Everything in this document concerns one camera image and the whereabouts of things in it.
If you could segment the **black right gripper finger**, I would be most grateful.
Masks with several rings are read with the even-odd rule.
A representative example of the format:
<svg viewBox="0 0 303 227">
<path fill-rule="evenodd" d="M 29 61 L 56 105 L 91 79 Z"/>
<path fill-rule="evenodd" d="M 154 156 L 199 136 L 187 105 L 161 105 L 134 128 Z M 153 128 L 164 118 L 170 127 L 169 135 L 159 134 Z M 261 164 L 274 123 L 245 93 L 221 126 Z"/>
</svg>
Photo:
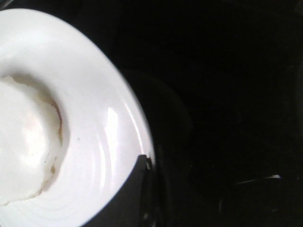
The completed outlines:
<svg viewBox="0 0 303 227">
<path fill-rule="evenodd" d="M 85 227 L 137 227 L 141 209 L 143 182 L 148 173 L 146 155 L 139 155 L 127 180 L 106 204 L 89 220 Z"/>
</svg>

